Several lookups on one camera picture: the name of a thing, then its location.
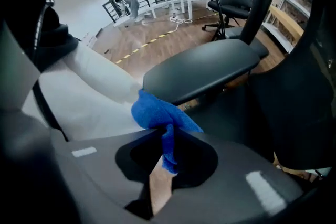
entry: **shelf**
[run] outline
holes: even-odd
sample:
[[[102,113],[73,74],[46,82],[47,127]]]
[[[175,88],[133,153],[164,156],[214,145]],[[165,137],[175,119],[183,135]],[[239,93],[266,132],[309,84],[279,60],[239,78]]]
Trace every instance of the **shelf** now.
[[[308,18],[310,17],[310,12],[307,11],[305,7],[303,7],[301,4],[299,4],[296,0],[287,0],[290,4],[292,4],[295,8],[297,8],[299,11],[301,11],[304,15],[306,15]]]
[[[290,53],[294,46],[287,40],[287,38],[279,31],[277,27],[269,23],[262,23],[264,26],[283,46],[286,52]]]

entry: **blue microfiber towel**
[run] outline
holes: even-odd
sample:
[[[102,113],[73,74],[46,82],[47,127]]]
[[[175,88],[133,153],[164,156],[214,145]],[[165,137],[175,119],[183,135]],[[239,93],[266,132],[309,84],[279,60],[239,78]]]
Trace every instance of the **blue microfiber towel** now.
[[[139,90],[139,99],[132,107],[132,115],[138,125],[145,129],[165,127],[162,135],[163,165],[169,172],[176,174],[174,166],[174,127],[187,131],[202,132],[203,130],[178,107],[159,100],[154,95]]]

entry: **wooden floor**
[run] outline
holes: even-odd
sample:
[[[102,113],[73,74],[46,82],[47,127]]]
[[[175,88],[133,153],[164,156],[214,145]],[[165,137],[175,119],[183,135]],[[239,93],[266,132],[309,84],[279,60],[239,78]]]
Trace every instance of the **wooden floor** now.
[[[195,19],[214,14],[204,7],[205,3],[193,3],[193,16]],[[202,31],[202,26],[218,21],[217,15],[194,20],[191,24],[180,25],[176,32],[159,38],[141,48],[142,45],[150,40],[156,39],[159,35],[176,28],[176,23],[169,21],[169,17],[172,16],[170,10],[163,8],[156,14],[158,16],[156,20],[146,19],[141,24],[133,24],[127,28],[125,26],[119,26],[118,28],[114,28],[113,25],[108,26],[99,36],[93,49],[116,63],[124,56],[130,55],[134,50],[140,48],[139,51],[122,60],[118,65],[142,84],[144,74],[158,63],[181,51],[210,42],[215,28],[210,27],[208,31]],[[187,15],[186,8],[186,13],[177,14],[177,17],[180,19],[187,18]],[[238,22],[241,26],[245,23],[243,20]],[[276,66],[284,57],[271,39],[261,30],[258,32],[257,38],[267,47],[269,56],[263,59],[252,72],[264,72]],[[171,182],[174,176],[163,170],[161,164],[162,160],[158,162],[150,176],[154,214],[171,197]]]

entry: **yellow black tape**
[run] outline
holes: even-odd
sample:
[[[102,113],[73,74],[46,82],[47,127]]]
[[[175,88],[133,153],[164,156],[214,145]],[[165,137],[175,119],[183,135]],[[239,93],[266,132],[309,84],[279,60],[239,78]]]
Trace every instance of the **yellow black tape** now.
[[[154,38],[154,39],[152,39],[151,41],[147,42],[146,44],[142,45],[140,48],[135,49],[135,50],[132,51],[130,54],[125,55],[122,59],[120,59],[119,61],[117,61],[116,64],[121,63],[122,60],[127,59],[127,58],[129,58],[131,55],[137,53],[141,48],[146,47],[146,46],[149,45],[150,43],[153,43],[153,42],[157,41],[159,38],[163,38],[163,37],[165,37],[166,35],[168,35],[168,34],[170,34],[170,33],[172,33],[172,32],[174,32],[174,31],[169,31],[169,32],[167,32],[167,33],[165,33],[165,34],[159,35],[157,38]]]

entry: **white cable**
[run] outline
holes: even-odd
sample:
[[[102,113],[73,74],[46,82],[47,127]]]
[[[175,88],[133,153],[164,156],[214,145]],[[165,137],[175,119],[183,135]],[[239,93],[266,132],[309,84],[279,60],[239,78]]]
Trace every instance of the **white cable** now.
[[[217,15],[217,14],[211,14],[211,15],[202,16],[202,17],[194,19],[194,20],[199,20],[199,19],[202,19],[202,18],[205,18],[205,17],[215,16],[215,15]],[[181,24],[191,24],[193,22],[193,20],[190,20],[190,19],[177,19],[177,18],[175,18],[173,16],[170,17],[169,20],[171,22],[177,23],[176,29],[174,31],[171,31],[170,33],[176,32],[177,29],[179,28],[179,26]]]

